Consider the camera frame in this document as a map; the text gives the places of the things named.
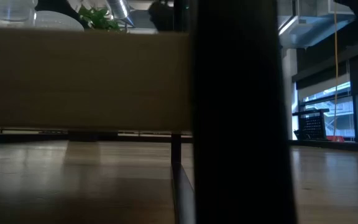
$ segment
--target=green leaves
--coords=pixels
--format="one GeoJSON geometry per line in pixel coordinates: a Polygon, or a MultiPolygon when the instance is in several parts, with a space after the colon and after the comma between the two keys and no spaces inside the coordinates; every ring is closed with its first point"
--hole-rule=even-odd
{"type": "Polygon", "coordinates": [[[108,9],[87,9],[84,6],[81,6],[78,14],[80,15],[80,19],[83,19],[88,23],[88,25],[92,29],[104,29],[107,31],[114,30],[116,32],[120,32],[121,28],[119,27],[117,21],[108,20],[105,16],[108,13],[108,9]]]}

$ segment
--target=wall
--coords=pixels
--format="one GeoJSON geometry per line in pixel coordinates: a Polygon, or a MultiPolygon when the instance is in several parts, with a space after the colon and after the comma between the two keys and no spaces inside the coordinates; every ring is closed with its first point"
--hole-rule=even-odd
{"type": "Polygon", "coordinates": [[[298,129],[298,117],[292,117],[292,113],[298,111],[298,91],[291,79],[293,75],[298,73],[296,49],[282,49],[282,67],[288,138],[296,139],[293,131],[298,129]]]}

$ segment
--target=black pole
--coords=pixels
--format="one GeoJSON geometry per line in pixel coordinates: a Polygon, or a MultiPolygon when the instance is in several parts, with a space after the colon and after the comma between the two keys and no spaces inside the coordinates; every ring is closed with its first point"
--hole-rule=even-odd
{"type": "Polygon", "coordinates": [[[296,223],[276,8],[273,0],[199,0],[197,223],[296,223]]]}
{"type": "Polygon", "coordinates": [[[171,135],[171,164],[181,164],[181,136],[180,134],[171,135]]]}

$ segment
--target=glass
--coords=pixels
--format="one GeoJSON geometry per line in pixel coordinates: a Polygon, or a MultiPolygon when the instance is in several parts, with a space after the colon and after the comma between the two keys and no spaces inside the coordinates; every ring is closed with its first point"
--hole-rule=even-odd
{"type": "MultiPolygon", "coordinates": [[[[346,93],[346,92],[350,92],[351,90],[351,83],[350,82],[345,82],[343,84],[338,85],[337,87],[337,92],[338,94],[340,93],[346,93]]],[[[311,101],[311,100],[317,100],[326,96],[334,96],[335,95],[335,86],[332,88],[329,88],[327,90],[324,90],[322,92],[316,93],[314,95],[308,96],[306,98],[303,99],[303,102],[307,102],[307,101],[311,101]]]]}
{"type": "Polygon", "coordinates": [[[0,27],[32,27],[38,0],[0,0],[0,27]]]}
{"type": "MultiPolygon", "coordinates": [[[[334,107],[334,100],[305,106],[306,110],[329,109],[329,112],[324,113],[327,136],[332,136],[334,134],[334,107]]],[[[335,135],[349,138],[354,137],[353,99],[351,97],[345,97],[337,100],[335,135]]]]}

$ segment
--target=metal duct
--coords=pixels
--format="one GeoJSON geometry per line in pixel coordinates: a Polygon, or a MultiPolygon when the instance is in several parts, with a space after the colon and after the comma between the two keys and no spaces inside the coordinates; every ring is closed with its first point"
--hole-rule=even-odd
{"type": "MultiPolygon", "coordinates": [[[[299,0],[298,15],[280,28],[280,43],[285,48],[307,48],[335,32],[334,0],[299,0]]],[[[350,8],[337,4],[337,28],[355,19],[350,8]]]]}
{"type": "Polygon", "coordinates": [[[108,0],[108,2],[111,7],[112,16],[115,19],[120,19],[131,26],[135,26],[129,17],[131,7],[126,0],[108,0]]]}

